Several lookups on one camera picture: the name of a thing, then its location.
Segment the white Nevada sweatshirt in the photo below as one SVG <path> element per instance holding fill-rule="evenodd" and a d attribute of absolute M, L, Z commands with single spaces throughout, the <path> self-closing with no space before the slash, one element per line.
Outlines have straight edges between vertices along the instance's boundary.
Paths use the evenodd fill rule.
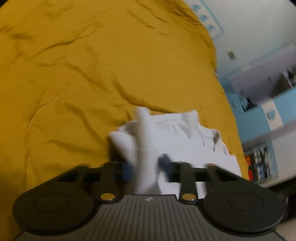
<path fill-rule="evenodd" d="M 141 107 L 135 113 L 135 120 L 109 134 L 119 154 L 132 167 L 128 193 L 179 194 L 180 185 L 170 183 L 158 168 L 162 154 L 195 168 L 216 164 L 241 176 L 237 159 L 228 152 L 220 132 L 202 126 L 195 110 L 151 115 L 148 108 Z"/>

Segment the blue drawer cabinet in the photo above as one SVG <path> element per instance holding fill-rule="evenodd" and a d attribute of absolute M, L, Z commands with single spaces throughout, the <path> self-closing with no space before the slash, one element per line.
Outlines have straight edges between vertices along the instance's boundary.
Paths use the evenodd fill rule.
<path fill-rule="evenodd" d="M 221 84 L 244 147 L 274 140 L 295 130 L 295 89 L 244 111 L 230 81 L 224 78 Z"/>

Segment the mustard yellow quilted bedspread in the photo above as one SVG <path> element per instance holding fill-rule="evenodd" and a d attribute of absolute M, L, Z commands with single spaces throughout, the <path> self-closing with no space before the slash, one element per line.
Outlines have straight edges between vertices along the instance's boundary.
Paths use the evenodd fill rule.
<path fill-rule="evenodd" d="M 152 113 L 198 112 L 248 177 L 207 29 L 183 1 L 7 1 L 1 7 L 1 240 L 23 192 L 109 160 L 108 134 Z"/>

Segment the lilac wardrobe door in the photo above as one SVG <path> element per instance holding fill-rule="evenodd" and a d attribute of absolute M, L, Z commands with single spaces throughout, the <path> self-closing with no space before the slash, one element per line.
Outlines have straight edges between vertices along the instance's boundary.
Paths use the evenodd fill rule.
<path fill-rule="evenodd" d="M 293 89 L 295 45 L 290 44 L 229 77 L 239 99 L 259 104 Z"/>

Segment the white blue apple headboard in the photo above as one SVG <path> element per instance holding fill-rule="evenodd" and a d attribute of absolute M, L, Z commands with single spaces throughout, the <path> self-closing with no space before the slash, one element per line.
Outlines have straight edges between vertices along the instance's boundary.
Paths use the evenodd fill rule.
<path fill-rule="evenodd" d="M 204 0 L 185 0 L 185 3 L 198 17 L 213 40 L 224 34 L 224 29 Z"/>

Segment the grey wall switch plate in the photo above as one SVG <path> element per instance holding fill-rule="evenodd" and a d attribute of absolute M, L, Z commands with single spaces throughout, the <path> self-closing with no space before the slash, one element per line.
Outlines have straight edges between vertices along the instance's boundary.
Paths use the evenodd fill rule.
<path fill-rule="evenodd" d="M 229 51 L 227 53 L 227 55 L 228 55 L 228 57 L 229 57 L 230 60 L 235 60 L 236 59 L 236 56 L 235 56 L 235 54 L 234 54 L 233 51 Z"/>

